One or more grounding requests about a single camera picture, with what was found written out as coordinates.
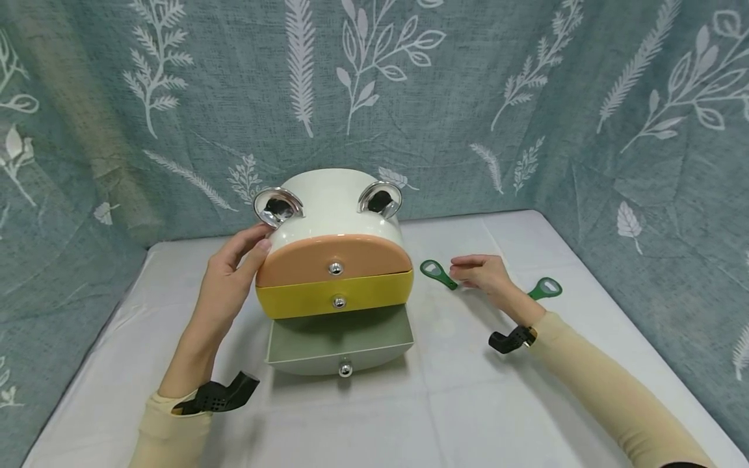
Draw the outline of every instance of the backdrop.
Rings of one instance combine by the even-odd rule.
[[[4,466],[145,248],[325,167],[541,211],[749,452],[746,1],[128,1],[0,1]]]

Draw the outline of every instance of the black inner ear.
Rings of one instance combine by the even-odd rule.
[[[265,204],[265,211],[273,213],[281,220],[291,218],[291,215],[294,214],[289,203],[277,198],[268,200]]]
[[[367,203],[367,210],[379,213],[385,209],[387,205],[392,201],[392,196],[386,190],[380,190],[375,193]]]

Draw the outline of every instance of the leaf print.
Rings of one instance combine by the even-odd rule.
[[[544,144],[545,138],[545,136],[542,136],[536,140],[536,144],[523,151],[523,156],[515,163],[515,182],[512,186],[515,188],[516,197],[520,189],[525,185],[525,182],[536,173],[536,169],[539,167],[539,150],[541,149],[541,145]]]
[[[346,10],[346,14],[349,18],[351,18],[351,21],[354,21],[354,17],[356,17],[356,9],[354,9],[354,3],[351,0],[342,0],[343,3],[343,9]]]
[[[749,324],[744,327],[736,347],[733,348],[733,367],[736,369],[736,379],[742,381],[742,370],[749,365]]]
[[[494,184],[494,189],[504,195],[504,192],[502,191],[502,172],[500,171],[500,163],[497,160],[497,156],[495,156],[489,148],[484,145],[479,145],[478,143],[471,143],[468,147],[486,162],[489,167],[489,175],[491,176],[491,182]]]
[[[417,67],[431,67],[431,60],[424,52],[409,52],[408,58]]]
[[[648,107],[650,108],[650,113],[652,114],[655,112],[655,110],[658,108],[658,102],[660,102],[661,98],[658,96],[658,92],[654,89],[650,92],[650,100],[648,101]]]
[[[348,75],[348,72],[341,67],[336,68],[336,74],[338,75],[338,79],[343,83],[343,85],[346,88],[351,88],[351,78]]]
[[[712,29],[719,36],[738,39],[742,35],[742,18],[732,10],[716,11],[712,17]]]
[[[7,213],[10,211],[10,203],[7,203],[5,205],[5,208],[2,210],[2,214],[0,214],[0,229],[2,229],[3,226],[5,226],[5,222],[7,221]]]
[[[133,35],[147,56],[155,60],[156,67],[151,67],[146,57],[131,49],[130,55],[137,71],[125,70],[122,76],[127,87],[143,102],[148,131],[158,139],[151,122],[151,110],[174,109],[179,106],[179,99],[171,94],[155,96],[154,93],[161,88],[176,90],[187,87],[184,79],[166,74],[164,67],[168,63],[176,67],[192,65],[192,56],[175,51],[185,41],[187,33],[182,29],[172,30],[186,14],[180,0],[133,0],[130,7],[146,23],[145,27],[134,26]]]
[[[230,177],[226,180],[242,202],[252,206],[255,196],[265,187],[261,185],[263,180],[255,173],[255,157],[250,154],[241,159],[242,164],[228,168]]]
[[[598,121],[596,133],[601,132],[603,123],[624,102],[629,90],[637,84],[637,80],[643,75],[650,62],[663,49],[663,41],[668,37],[673,21],[679,14],[681,3],[682,0],[665,0],[661,5],[661,8],[658,10],[658,19],[655,21],[655,26],[645,36],[637,53],[634,54],[634,57],[624,67],[622,74],[606,96],[601,110],[598,111],[601,119]],[[545,44],[546,38],[544,37],[543,43],[539,44],[539,57],[545,55],[545,49],[542,49],[542,46],[546,47]]]
[[[98,222],[111,226],[112,225],[112,210],[115,208],[119,208],[120,205],[116,204],[114,206],[110,205],[108,201],[103,202],[100,204],[96,210],[94,210],[94,218],[97,219]]]
[[[288,38],[288,68],[291,85],[291,108],[297,120],[304,124],[307,136],[312,138],[312,43],[315,28],[309,0],[286,0],[286,37]]]
[[[643,229],[640,226],[640,222],[637,221],[634,211],[632,211],[626,201],[623,201],[619,205],[619,212],[616,214],[616,227],[619,229],[620,236],[634,239],[634,247],[637,249],[637,253],[642,255],[643,251],[640,248],[640,243],[637,241],[637,236],[640,235]]]
[[[23,195],[32,207],[36,207],[36,202],[34,202],[31,195],[25,191],[18,178],[18,171],[24,165],[31,164],[33,161],[34,145],[31,143],[31,139],[21,139],[21,135],[16,129],[16,124],[11,125],[5,136],[5,149],[3,153],[0,154],[0,167],[3,168],[5,174],[7,174],[13,183],[16,184],[21,195]]]
[[[444,2],[445,0],[416,0],[416,3],[418,3],[422,8],[436,8]]]
[[[1,96],[7,87],[13,75],[18,73],[25,79],[28,79],[28,72],[21,64],[16,54],[16,50],[10,44],[7,34],[3,28],[0,28],[0,67],[2,68],[2,77],[0,78],[0,107],[22,112],[24,114],[33,114],[39,110],[39,101],[30,94],[16,94],[7,102],[3,102]]]
[[[379,11],[377,11],[377,3],[373,3],[372,17],[370,18],[363,8],[357,10],[351,0],[342,0],[343,8],[348,17],[344,18],[343,22],[343,51],[346,59],[353,67],[351,73],[344,68],[336,68],[339,81],[348,90],[349,107],[346,135],[351,134],[351,118],[354,113],[362,107],[372,107],[380,97],[378,94],[372,94],[375,86],[374,81],[370,81],[366,85],[366,87],[371,86],[372,89],[360,89],[360,80],[363,79],[363,75],[374,69],[385,75],[390,81],[405,81],[407,79],[406,74],[400,67],[384,62],[400,52],[405,52],[417,67],[430,67],[431,59],[418,49],[434,49],[442,43],[446,36],[442,31],[429,29],[421,33],[417,39],[412,39],[419,24],[419,17],[414,15],[403,25],[398,36],[398,42],[392,44],[395,23],[391,22],[382,28],[380,23],[395,4],[395,1],[385,0]],[[435,0],[425,1],[431,4]]]
[[[408,40],[411,36],[413,36],[413,33],[416,32],[416,27],[419,25],[419,17],[418,16],[412,16],[408,19],[406,24],[403,25],[403,29],[401,30],[401,35],[398,38],[398,44],[402,43],[404,40]]]
[[[403,73],[403,70],[401,70],[395,65],[387,65],[385,67],[378,68],[378,69],[390,81],[401,82],[407,78],[406,74]]]
[[[369,95],[372,94],[374,89],[375,89],[375,82],[367,83],[367,86],[365,86],[364,89],[362,89],[362,93],[359,95],[359,101],[361,102],[361,101],[364,101],[366,98],[368,98]]]
[[[507,79],[504,94],[505,102],[491,121],[490,128],[492,132],[494,131],[494,126],[497,125],[497,119],[500,118],[500,115],[502,115],[502,112],[504,112],[508,106],[516,106],[530,101],[533,97],[530,93],[522,93],[522,99],[517,99],[517,95],[520,94],[520,91],[523,88],[529,86],[529,82],[535,80],[539,75],[542,75],[541,70],[544,67],[549,66],[549,68],[551,68],[562,63],[562,56],[559,55],[559,53],[567,47],[572,39],[571,33],[583,21],[582,4],[583,0],[564,0],[562,2],[562,10],[556,11],[554,13],[554,19],[551,21],[552,32],[554,33],[554,36],[557,37],[554,43],[551,44],[551,46],[545,45],[546,38],[543,37],[541,39],[543,42],[539,41],[539,50],[543,49],[546,53],[543,56],[539,54],[537,57],[538,64],[533,67],[533,58],[528,55],[524,62],[523,70],[517,76],[513,75]],[[534,85],[536,87],[543,86],[539,81],[535,81]],[[512,92],[507,93],[507,89],[512,89]]]
[[[156,164],[184,177],[192,185],[198,187],[201,192],[203,192],[205,196],[207,196],[208,199],[211,200],[217,207],[221,207],[224,210],[238,211],[232,208],[231,205],[226,200],[221,198],[218,192],[213,189],[213,187],[210,186],[208,182],[206,182],[202,177],[198,176],[195,172],[192,172],[189,169],[177,164],[176,162],[166,159],[164,156],[160,156],[159,154],[156,154],[152,151],[143,150],[143,153],[148,156],[148,159],[151,159]]]
[[[379,57],[380,54],[390,45],[390,41],[392,40],[392,30],[393,27],[391,23],[380,33],[380,37],[377,38],[377,43],[374,45],[375,60],[377,60],[377,57]]]
[[[749,121],[749,85],[742,84],[748,69],[734,67],[739,58],[749,55],[749,49],[737,52],[749,37],[749,28],[741,31],[741,26],[741,17],[733,10],[718,10],[713,13],[712,27],[716,35],[728,37],[733,41],[733,45],[728,47],[723,58],[718,60],[721,50],[718,45],[710,45],[708,26],[702,26],[694,41],[694,60],[692,51],[679,59],[668,79],[667,99],[656,102],[655,108],[651,104],[650,113],[642,129],[629,140],[620,153],[624,153],[636,140],[644,136],[654,136],[661,140],[674,137],[676,131],[673,127],[680,121],[674,121],[673,112],[670,112],[672,109],[691,107],[703,127],[720,131],[725,130],[726,123],[723,112],[715,106],[739,101],[743,104],[744,116]],[[667,125],[670,130],[662,130],[665,122],[670,123]]]
[[[408,187],[412,190],[419,190],[415,186],[412,186],[408,183],[408,177],[399,174],[398,172],[395,172],[388,168],[384,168],[382,166],[377,169],[377,172],[380,174],[380,179],[384,180],[385,182],[390,182],[391,184],[397,186],[399,189]]]
[[[679,63],[673,68],[671,76],[668,79],[668,93],[669,95],[677,92],[682,87],[684,81],[687,79],[689,74],[689,67],[691,66],[692,52],[684,54]]]
[[[715,109],[708,109],[706,107],[694,107],[697,110],[697,118],[700,123],[705,127],[713,130],[725,130],[726,124],[723,120],[723,115]]]

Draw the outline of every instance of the drawer knob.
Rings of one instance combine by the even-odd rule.
[[[333,276],[340,275],[341,273],[343,273],[343,265],[338,262],[331,263],[330,265],[328,265],[328,273]]]
[[[342,362],[340,367],[338,367],[338,375],[345,379],[351,377],[353,373],[354,367],[350,362]]]
[[[346,298],[343,296],[333,297],[333,307],[343,309],[346,306]]]

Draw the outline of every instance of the silver ear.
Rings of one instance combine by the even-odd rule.
[[[258,218],[274,229],[278,229],[283,222],[294,216],[304,217],[302,201],[283,187],[261,190],[255,196],[252,205]]]
[[[403,194],[396,185],[378,180],[370,183],[359,195],[359,213],[373,211],[388,219],[401,209],[402,202]]]

